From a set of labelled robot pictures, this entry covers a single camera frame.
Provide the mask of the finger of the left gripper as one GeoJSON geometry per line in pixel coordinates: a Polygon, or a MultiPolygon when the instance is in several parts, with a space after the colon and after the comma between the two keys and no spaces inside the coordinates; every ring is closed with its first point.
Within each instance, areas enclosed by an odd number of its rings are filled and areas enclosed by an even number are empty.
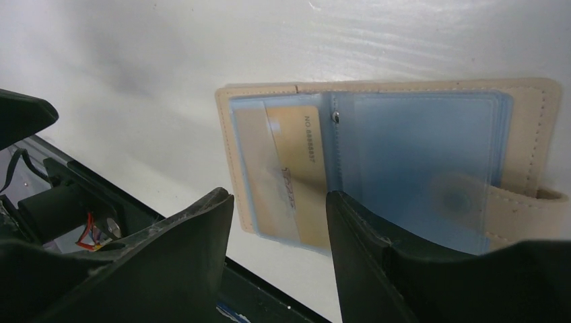
{"type": "Polygon", "coordinates": [[[57,122],[59,113],[44,99],[1,89],[1,150],[57,122]]]}

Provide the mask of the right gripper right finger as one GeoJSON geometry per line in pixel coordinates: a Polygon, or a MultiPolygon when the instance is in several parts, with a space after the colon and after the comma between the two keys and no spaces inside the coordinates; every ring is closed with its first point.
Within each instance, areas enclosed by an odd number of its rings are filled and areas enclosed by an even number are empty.
{"type": "Polygon", "coordinates": [[[425,240],[341,191],[326,197],[344,322],[569,322],[570,243],[480,256],[425,240]]]}

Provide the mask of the gold striped card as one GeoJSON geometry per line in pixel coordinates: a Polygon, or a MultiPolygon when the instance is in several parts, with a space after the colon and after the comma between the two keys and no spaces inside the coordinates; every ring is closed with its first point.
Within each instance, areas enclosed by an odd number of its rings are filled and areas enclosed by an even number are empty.
{"type": "Polygon", "coordinates": [[[327,179],[316,106],[244,108],[233,113],[246,193],[258,234],[327,252],[327,179]]]}

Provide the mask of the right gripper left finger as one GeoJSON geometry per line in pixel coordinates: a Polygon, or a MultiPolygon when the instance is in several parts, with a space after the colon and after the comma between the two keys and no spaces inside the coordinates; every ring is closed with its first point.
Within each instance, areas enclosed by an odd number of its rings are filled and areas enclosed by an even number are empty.
{"type": "Polygon", "coordinates": [[[95,252],[1,243],[2,322],[214,322],[234,210],[216,188],[95,252]]]}

